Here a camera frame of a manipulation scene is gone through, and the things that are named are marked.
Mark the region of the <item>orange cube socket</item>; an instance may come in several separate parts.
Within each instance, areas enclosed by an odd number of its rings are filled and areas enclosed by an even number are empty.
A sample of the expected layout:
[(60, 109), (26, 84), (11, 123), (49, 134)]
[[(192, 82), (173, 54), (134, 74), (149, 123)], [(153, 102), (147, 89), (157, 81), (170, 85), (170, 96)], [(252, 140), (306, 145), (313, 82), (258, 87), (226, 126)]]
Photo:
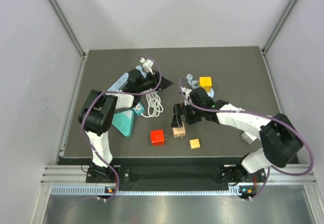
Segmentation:
[(173, 133), (173, 137), (175, 139), (183, 139), (186, 135), (186, 129), (185, 126), (183, 125), (182, 127), (174, 127), (172, 128), (172, 133)]

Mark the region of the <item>red plug adapter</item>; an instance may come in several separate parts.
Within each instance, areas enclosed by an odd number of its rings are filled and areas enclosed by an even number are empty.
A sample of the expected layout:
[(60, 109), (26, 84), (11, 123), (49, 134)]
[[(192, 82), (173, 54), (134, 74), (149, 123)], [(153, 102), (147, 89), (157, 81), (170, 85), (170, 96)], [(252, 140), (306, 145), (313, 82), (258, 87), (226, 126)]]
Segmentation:
[(150, 132), (150, 140), (153, 146), (165, 145), (166, 136), (162, 129)]

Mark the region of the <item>yellow cube socket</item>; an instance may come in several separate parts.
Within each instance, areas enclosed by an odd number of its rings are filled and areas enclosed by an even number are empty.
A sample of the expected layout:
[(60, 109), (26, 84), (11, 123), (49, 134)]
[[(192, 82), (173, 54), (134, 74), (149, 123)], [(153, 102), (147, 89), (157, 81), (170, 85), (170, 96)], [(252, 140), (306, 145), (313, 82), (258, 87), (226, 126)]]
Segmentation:
[(211, 77), (200, 77), (199, 86), (205, 89), (208, 93), (212, 90), (212, 78)]

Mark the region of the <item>orange plug adapter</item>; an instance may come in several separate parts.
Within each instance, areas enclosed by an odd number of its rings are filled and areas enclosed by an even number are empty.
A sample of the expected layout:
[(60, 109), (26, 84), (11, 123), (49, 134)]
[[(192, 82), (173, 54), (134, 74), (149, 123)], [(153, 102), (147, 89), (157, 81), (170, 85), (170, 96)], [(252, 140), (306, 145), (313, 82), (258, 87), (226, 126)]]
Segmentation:
[(200, 141), (199, 139), (191, 139), (189, 140), (189, 146), (192, 150), (200, 148)]

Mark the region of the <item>teal triangular power strip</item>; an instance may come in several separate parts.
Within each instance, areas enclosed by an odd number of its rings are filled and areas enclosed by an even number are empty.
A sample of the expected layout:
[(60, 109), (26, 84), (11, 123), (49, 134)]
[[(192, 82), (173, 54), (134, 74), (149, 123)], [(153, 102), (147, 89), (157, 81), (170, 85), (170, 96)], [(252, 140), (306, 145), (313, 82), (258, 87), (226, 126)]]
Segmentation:
[(132, 134), (135, 113), (134, 111), (127, 110), (116, 113), (113, 116), (113, 126), (125, 137), (130, 137)]

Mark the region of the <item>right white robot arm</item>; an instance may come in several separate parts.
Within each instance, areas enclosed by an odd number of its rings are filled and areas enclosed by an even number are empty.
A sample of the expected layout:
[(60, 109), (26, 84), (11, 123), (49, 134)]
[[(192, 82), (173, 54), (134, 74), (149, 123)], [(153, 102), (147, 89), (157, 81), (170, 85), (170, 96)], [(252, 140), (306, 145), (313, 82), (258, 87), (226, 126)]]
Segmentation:
[(284, 114), (265, 118), (252, 115), (227, 101), (214, 101), (202, 88), (181, 88), (181, 92), (185, 94), (185, 101), (173, 106), (172, 128), (206, 119), (260, 140), (260, 149), (246, 154), (240, 163), (225, 173), (230, 181), (248, 181), (257, 171), (271, 166), (284, 168), (302, 148), (301, 140), (293, 133), (294, 127)]

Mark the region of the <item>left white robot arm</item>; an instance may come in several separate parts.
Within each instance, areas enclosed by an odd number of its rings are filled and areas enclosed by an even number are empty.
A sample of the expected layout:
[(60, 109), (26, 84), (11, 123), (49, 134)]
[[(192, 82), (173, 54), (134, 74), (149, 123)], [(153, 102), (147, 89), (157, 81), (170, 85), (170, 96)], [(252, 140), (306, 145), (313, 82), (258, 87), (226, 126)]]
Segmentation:
[(93, 153), (91, 169), (105, 182), (114, 178), (115, 170), (109, 166), (113, 156), (109, 148), (108, 131), (116, 109), (131, 108), (148, 92), (165, 90), (173, 84), (159, 71), (149, 71), (144, 77), (140, 70), (128, 72), (126, 84), (119, 91), (93, 89), (78, 115), (81, 130), (87, 134)]

